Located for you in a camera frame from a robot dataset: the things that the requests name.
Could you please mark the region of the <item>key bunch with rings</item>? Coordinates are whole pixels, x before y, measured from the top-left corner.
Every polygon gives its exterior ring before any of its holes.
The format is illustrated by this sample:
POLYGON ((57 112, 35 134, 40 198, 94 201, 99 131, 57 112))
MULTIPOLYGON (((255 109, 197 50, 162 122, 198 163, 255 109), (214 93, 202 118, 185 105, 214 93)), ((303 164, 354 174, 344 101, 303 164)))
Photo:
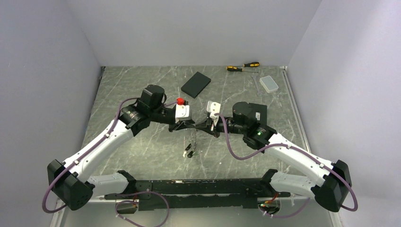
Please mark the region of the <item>key bunch with rings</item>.
POLYGON ((183 157, 184 158, 192 158, 198 154, 198 151, 197 151, 198 130, 190 128, 190 129, 185 129, 184 131, 185 131, 185 135, 184 135, 183 157))

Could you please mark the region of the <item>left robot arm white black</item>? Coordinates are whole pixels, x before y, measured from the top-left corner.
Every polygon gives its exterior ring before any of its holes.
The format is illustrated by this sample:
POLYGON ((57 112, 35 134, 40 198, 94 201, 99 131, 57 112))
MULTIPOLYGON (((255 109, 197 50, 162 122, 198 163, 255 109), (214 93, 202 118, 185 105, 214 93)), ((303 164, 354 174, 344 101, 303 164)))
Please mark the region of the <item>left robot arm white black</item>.
POLYGON ((52 212, 46 206, 50 192, 70 210, 78 210, 91 198, 102 195, 119 194, 125 199, 131 198, 137 192, 133 176, 124 170, 94 176, 97 166, 151 122, 168 125, 170 131, 194 123, 188 101, 178 98, 165 104, 165 90, 160 86, 148 85, 140 97, 128 100, 133 103, 125 105, 122 101, 106 129, 84 148, 62 162, 55 159, 47 166, 49 186, 42 201, 46 213, 52 212))

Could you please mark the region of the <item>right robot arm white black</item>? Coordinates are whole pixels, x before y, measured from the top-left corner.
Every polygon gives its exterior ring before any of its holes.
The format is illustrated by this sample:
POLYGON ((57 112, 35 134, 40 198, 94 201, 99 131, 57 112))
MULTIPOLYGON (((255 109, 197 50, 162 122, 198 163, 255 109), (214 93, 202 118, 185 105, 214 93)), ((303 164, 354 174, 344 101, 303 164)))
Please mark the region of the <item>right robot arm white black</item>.
POLYGON ((299 176, 277 169, 268 170, 260 181, 264 195, 289 192, 314 199, 331 212, 340 209, 357 211, 358 201, 345 162, 331 162, 295 145, 272 127, 262 124, 261 114, 254 110, 253 104, 238 102, 232 107, 232 116, 225 117, 220 113, 220 104, 209 101, 205 112, 206 119, 196 123, 195 129, 215 137, 224 133, 228 151, 235 159, 247 160, 260 153, 268 153, 302 173, 299 176), (243 142, 255 152, 245 157, 236 155, 229 141, 230 134, 242 135, 243 142))

